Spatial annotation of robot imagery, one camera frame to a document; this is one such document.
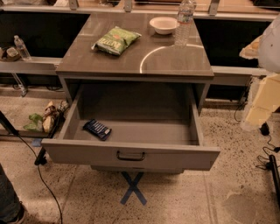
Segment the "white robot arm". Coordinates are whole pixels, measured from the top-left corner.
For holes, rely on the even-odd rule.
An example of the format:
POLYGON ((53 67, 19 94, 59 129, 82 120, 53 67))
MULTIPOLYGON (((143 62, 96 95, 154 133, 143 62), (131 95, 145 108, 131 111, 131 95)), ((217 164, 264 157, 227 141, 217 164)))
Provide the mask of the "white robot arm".
POLYGON ((244 47, 239 54, 248 60, 257 59, 261 68, 270 72, 258 85, 254 99, 245 107, 241 128, 251 131, 261 128, 280 108, 280 15, 263 34, 244 47))

